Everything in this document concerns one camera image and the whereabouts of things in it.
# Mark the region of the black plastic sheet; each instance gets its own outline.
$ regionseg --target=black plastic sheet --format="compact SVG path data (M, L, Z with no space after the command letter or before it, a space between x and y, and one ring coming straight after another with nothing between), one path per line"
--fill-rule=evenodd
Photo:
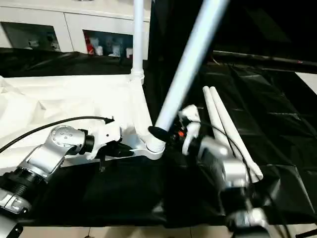
M127 74L131 61L80 53L0 50L3 77ZM175 68L145 63L144 91L153 122ZM203 66L184 102L209 121L202 88L215 86L264 179L256 184L272 224L281 223L267 203L270 193L287 223L315 222L317 193L316 94L289 72ZM212 133L203 128L203 133ZM195 158L167 148L157 161L117 160L60 169L30 215L28 226L223 225L217 192Z

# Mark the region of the cabinet door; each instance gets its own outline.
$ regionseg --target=cabinet door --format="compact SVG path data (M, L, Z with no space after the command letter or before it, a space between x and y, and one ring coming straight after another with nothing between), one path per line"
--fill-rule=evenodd
M0 47L71 52L64 13L0 7Z
M75 51L99 46L103 55L128 58L133 47L133 20L65 13ZM143 59L148 58L150 23L143 22Z

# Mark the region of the white tube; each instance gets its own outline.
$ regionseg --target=white tube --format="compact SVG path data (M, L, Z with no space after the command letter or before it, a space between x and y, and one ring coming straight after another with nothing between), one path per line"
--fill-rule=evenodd
M228 0L204 0L155 126L166 131L199 70Z
M203 87L203 92L204 92L204 96L205 96L205 101L206 101L206 105L207 105L207 110L208 110L210 122L212 123L212 125L216 126L220 130L225 132L225 130L222 126L217 108L216 108L214 101L213 101L213 98L211 96L211 92L210 92L209 87L207 87L207 86ZM214 128L212 130L213 130L214 138L216 140L220 141L221 143L223 143L224 145L226 145L228 148L230 148L230 144L228 142L227 137Z
M143 0L134 0L134 29L133 29L133 65L132 80L140 79L143 83Z
M237 146L239 147L239 149L241 150L241 153L243 155L243 157L245 158L248 166L255 172L255 174L257 174L259 176L260 179L263 178L263 174L259 168L259 166L252 160L245 144L243 143L241 136L239 135L239 132L237 130L237 128L235 127L226 107L224 106L217 90L215 87L211 87L210 88L211 91L211 96L213 98L213 101L215 103L215 106L217 108L218 114L220 116L222 125L224 127L224 130L226 132L226 134L237 144ZM238 149L231 143L232 149L235 153L235 155L242 159L241 154L239 153Z
M149 126L152 125L150 113L143 92L142 84L138 80L133 80L129 83L131 114L135 131L139 138L145 141L145 138L150 134Z

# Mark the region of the white cabinet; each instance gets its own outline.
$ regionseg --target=white cabinet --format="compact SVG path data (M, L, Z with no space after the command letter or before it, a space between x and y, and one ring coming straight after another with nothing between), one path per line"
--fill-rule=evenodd
M0 7L0 47L27 48L37 41L39 49L73 51L63 12Z
M144 0L143 59L148 58L151 0ZM0 47L127 57L133 0L0 0Z
M121 54L125 57L126 48L132 47L133 20L65 14L68 30L74 51L87 53L86 38L97 39L105 51L111 52L112 44L118 44ZM143 59L148 58L150 23L143 22Z

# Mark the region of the silver robotic arm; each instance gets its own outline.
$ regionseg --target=silver robotic arm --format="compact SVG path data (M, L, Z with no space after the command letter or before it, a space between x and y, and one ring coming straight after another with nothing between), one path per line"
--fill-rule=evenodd
M67 125L53 128L45 143L37 146L15 171L0 177L0 210L9 216L27 213L66 155L89 153L88 159L94 159L102 147L120 139L120 127L115 121L91 135ZM22 230L14 219L0 215L0 238L19 237Z

